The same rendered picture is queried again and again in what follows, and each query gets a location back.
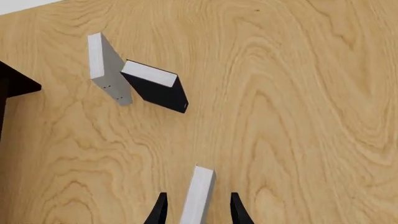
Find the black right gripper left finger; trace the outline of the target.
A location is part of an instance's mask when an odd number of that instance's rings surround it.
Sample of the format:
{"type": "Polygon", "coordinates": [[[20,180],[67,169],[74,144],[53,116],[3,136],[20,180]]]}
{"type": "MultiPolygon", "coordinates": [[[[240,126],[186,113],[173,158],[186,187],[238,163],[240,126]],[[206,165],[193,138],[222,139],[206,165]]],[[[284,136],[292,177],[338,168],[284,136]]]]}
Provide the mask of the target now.
{"type": "Polygon", "coordinates": [[[165,224],[167,218],[167,193],[161,192],[144,224],[165,224]]]}

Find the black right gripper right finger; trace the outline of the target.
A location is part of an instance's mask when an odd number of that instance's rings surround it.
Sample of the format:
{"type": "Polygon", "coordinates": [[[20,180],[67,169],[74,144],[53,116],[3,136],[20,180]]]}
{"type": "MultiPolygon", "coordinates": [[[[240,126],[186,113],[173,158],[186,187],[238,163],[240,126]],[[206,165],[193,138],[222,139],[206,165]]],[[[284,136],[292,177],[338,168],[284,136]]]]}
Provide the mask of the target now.
{"type": "Polygon", "coordinates": [[[237,192],[231,193],[230,210],[233,224],[254,224],[237,192]]]}

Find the white-paged book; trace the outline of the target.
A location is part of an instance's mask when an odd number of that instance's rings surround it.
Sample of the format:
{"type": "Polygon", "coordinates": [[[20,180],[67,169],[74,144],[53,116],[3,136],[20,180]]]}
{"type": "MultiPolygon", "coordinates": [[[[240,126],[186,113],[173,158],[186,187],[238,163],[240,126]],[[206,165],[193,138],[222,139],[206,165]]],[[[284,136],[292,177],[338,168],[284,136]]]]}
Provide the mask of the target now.
{"type": "Polygon", "coordinates": [[[179,224],[205,224],[216,172],[195,166],[179,224]]]}

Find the dark wooden cabinet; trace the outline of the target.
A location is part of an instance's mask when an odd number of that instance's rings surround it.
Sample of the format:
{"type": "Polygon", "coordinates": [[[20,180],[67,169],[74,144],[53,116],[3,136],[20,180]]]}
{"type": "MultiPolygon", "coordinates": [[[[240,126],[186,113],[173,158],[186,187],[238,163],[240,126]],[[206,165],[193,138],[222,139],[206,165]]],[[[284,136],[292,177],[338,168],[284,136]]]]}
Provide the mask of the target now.
{"type": "Polygon", "coordinates": [[[40,91],[42,85],[0,61],[0,139],[7,98],[40,91]]]}

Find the black-covered book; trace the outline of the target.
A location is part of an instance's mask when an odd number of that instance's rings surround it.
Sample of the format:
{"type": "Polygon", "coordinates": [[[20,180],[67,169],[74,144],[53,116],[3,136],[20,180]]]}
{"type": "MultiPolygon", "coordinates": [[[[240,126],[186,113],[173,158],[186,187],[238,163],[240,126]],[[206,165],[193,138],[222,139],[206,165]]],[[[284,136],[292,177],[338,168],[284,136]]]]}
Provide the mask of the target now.
{"type": "Polygon", "coordinates": [[[121,75],[145,101],[185,113],[188,99],[177,74],[127,60],[121,75]]]}

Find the grey-covered book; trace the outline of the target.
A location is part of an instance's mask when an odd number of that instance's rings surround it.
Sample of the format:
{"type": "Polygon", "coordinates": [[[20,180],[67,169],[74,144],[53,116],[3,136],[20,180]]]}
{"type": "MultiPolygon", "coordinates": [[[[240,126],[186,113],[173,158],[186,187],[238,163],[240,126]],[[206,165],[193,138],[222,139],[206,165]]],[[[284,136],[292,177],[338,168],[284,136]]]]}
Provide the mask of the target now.
{"type": "Polygon", "coordinates": [[[131,86],[121,75],[124,61],[102,33],[88,36],[90,78],[120,106],[132,104],[131,86]]]}

